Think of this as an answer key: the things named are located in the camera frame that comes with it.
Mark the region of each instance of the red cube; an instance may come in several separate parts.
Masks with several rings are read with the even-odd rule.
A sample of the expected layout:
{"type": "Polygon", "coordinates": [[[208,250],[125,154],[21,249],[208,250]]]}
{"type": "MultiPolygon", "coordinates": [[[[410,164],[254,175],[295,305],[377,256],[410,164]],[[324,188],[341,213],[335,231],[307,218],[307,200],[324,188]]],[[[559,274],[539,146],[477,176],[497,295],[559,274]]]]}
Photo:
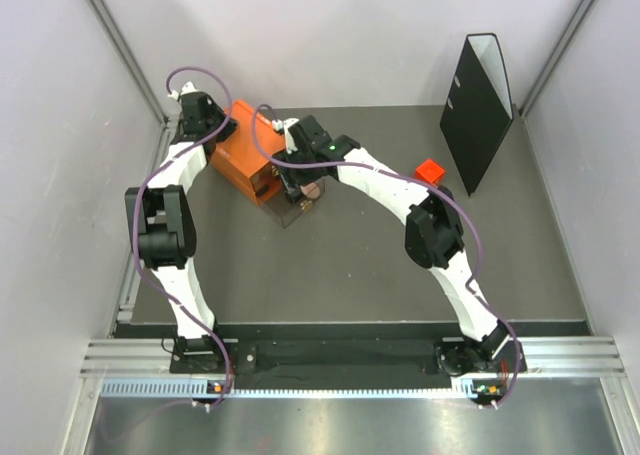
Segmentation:
{"type": "Polygon", "coordinates": [[[440,185],[446,170],[431,159],[416,168],[415,178],[432,185],[440,185]]]}

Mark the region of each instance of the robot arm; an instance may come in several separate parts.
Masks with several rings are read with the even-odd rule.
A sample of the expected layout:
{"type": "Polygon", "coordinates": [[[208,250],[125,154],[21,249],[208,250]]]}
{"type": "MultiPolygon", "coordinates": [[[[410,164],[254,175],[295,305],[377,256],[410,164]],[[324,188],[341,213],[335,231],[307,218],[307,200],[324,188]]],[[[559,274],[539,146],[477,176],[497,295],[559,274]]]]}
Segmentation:
{"type": "MultiPolygon", "coordinates": [[[[480,302],[484,295],[478,284],[475,281],[471,284],[475,294],[466,288],[471,269],[458,214],[431,195],[427,188],[379,173],[378,170],[393,171],[351,138],[341,135],[336,140],[331,139],[312,116],[276,121],[273,125],[286,139],[286,150],[275,154],[276,159],[290,163],[343,160],[374,167],[374,170],[354,166],[310,170],[280,167],[280,173],[290,191],[330,175],[389,209],[406,227],[408,255],[428,269],[442,286],[456,312],[462,334],[470,342],[478,361],[493,360],[506,344],[508,332],[480,302]]],[[[450,195],[446,188],[440,189],[450,195]]]]}
{"type": "MultiPolygon", "coordinates": [[[[197,236],[186,194],[196,176],[207,166],[215,146],[202,145],[178,158],[176,156],[220,126],[225,114],[209,95],[196,90],[191,82],[185,84],[179,94],[175,93],[174,98],[181,104],[182,119],[162,165],[170,160],[174,162],[156,175],[145,189],[138,245],[145,266],[162,287],[180,301],[179,304],[171,302],[178,337],[185,341],[197,341],[193,347],[197,351],[203,348],[199,346],[203,337],[207,340],[209,337],[201,327],[189,320],[180,306],[183,305],[209,328],[214,327],[215,317],[202,296],[195,272],[193,256],[197,236]]],[[[230,120],[218,135],[218,140],[229,137],[236,126],[236,122],[230,120]]],[[[125,194],[130,237],[138,190],[139,187],[130,188],[125,194]]]]}

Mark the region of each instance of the orange wooden box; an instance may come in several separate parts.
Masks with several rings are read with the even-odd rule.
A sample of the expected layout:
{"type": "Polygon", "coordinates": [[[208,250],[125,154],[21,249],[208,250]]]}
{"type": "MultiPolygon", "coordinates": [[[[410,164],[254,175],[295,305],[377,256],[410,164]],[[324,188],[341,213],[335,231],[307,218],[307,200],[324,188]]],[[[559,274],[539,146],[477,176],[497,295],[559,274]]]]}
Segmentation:
{"type": "MultiPolygon", "coordinates": [[[[224,142],[216,145],[211,164],[256,205],[273,197],[282,186],[273,175],[272,165],[258,152],[251,136],[253,107],[244,100],[233,103],[231,116],[238,122],[236,131],[224,142]]],[[[256,132],[260,145],[267,153],[284,150],[284,137],[278,135],[271,123],[258,115],[256,132]]]]}

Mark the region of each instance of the white wall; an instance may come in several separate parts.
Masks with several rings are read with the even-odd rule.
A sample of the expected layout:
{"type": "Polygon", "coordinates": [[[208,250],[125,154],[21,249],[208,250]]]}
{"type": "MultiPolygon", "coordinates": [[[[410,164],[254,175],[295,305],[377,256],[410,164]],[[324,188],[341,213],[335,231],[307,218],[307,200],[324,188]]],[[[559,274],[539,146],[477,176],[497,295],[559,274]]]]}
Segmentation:
{"type": "Polygon", "coordinates": [[[84,0],[0,3],[0,453],[55,453],[158,124],[84,0]]]}
{"type": "Polygon", "coordinates": [[[579,0],[106,1],[160,97],[199,64],[235,97],[311,107],[441,105],[478,31],[498,34],[521,103],[579,0]]]}
{"type": "Polygon", "coordinates": [[[640,395],[638,1],[597,1],[527,125],[595,328],[640,395]]]}

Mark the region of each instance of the black magazine file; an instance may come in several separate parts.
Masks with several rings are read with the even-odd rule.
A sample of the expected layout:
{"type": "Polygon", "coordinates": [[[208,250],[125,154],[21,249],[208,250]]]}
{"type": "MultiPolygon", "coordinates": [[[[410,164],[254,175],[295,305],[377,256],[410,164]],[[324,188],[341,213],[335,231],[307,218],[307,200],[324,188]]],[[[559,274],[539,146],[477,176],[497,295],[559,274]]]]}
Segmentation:
{"type": "Polygon", "coordinates": [[[478,188],[511,126],[512,107],[498,37],[467,35],[440,128],[469,195],[478,188]]]}

